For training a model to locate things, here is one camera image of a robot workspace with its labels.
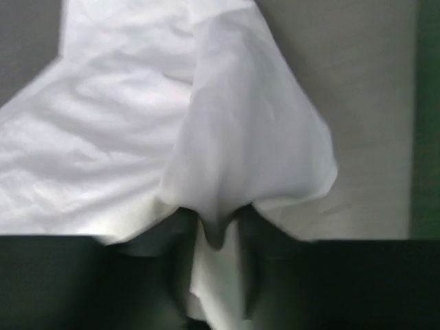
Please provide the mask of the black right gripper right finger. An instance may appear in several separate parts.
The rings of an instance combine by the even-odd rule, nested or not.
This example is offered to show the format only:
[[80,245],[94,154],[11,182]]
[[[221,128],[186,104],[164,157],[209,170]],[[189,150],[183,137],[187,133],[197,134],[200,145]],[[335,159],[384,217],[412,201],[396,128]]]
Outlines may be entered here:
[[236,213],[244,316],[255,329],[438,329],[439,242],[306,242]]

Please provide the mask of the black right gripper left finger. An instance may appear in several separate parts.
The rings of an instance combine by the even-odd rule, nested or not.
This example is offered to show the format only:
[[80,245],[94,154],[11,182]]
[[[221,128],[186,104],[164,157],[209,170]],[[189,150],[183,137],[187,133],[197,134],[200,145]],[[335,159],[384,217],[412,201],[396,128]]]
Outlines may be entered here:
[[134,238],[1,237],[2,329],[186,329],[198,216]]

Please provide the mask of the white t-shirt red print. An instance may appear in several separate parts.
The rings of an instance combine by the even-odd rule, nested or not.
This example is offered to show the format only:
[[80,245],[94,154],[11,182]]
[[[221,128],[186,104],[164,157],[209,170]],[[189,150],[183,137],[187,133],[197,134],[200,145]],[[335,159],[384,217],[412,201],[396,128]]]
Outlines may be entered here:
[[199,213],[190,291],[250,329],[228,216],[324,197],[331,133],[253,1],[70,1],[60,58],[1,109],[1,231],[122,241]]

